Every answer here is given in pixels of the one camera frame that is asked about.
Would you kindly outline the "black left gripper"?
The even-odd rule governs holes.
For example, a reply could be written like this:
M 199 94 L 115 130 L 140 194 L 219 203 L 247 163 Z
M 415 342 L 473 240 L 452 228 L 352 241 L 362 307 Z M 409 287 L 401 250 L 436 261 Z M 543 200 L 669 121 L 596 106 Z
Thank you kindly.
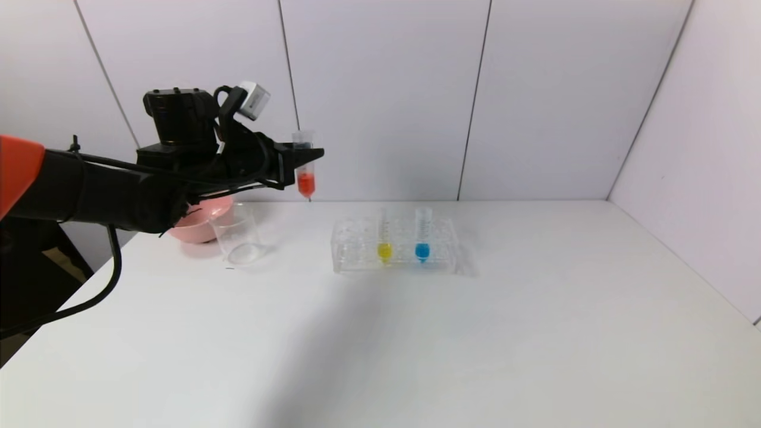
M 323 157 L 312 141 L 280 143 L 261 132 L 228 129 L 228 189 L 258 184 L 283 190 L 295 184 L 294 169 Z

